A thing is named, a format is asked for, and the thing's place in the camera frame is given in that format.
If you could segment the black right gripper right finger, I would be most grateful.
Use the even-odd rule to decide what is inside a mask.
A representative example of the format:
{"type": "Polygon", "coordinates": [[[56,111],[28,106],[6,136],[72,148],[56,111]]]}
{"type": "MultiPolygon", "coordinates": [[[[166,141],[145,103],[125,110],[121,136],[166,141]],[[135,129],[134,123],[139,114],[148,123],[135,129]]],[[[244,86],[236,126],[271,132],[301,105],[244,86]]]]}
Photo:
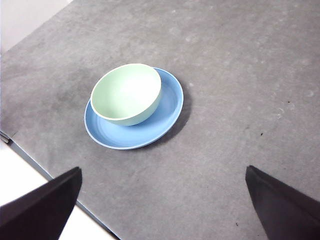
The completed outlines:
{"type": "Polygon", "coordinates": [[[318,240],[320,202],[261,171],[246,167],[252,205],[269,240],[318,240]]]}

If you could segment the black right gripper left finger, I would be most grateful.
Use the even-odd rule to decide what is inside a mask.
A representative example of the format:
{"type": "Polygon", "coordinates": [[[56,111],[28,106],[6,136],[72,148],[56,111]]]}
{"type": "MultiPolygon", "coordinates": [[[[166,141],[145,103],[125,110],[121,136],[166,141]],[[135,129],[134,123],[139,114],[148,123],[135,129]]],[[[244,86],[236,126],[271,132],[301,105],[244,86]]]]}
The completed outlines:
{"type": "Polygon", "coordinates": [[[2,240],[57,240],[74,209],[82,170],[71,170],[0,207],[2,240]]]}

